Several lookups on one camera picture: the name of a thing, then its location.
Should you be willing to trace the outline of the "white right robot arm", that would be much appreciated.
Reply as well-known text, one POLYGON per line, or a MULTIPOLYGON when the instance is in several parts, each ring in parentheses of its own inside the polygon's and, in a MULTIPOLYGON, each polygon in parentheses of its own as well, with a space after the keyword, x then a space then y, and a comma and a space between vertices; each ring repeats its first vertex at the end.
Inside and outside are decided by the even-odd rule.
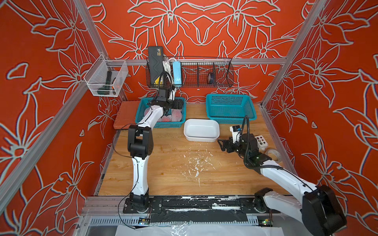
POLYGON ((346 216, 334 191, 298 177, 261 153, 260 138, 245 133, 217 142, 222 151, 237 153, 248 169, 269 178, 291 194, 288 197, 264 188, 255 193, 256 211, 277 210, 301 222, 313 236, 330 236, 346 226, 346 216))

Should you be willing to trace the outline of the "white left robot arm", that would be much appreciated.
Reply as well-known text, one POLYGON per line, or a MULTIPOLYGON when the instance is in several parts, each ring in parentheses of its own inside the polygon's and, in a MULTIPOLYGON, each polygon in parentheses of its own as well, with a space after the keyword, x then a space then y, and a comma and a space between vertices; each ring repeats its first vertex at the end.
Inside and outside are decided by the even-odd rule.
POLYGON ((146 213, 149 210, 149 187, 147 182, 148 160, 154 148, 153 128, 181 127, 186 119, 186 100, 176 97, 173 100, 163 98, 144 98, 140 101, 136 124, 128 128, 128 151, 133 163, 133 184, 129 198, 125 200, 123 213, 146 213), (179 110, 182 114, 177 122, 158 125, 163 116, 179 110))

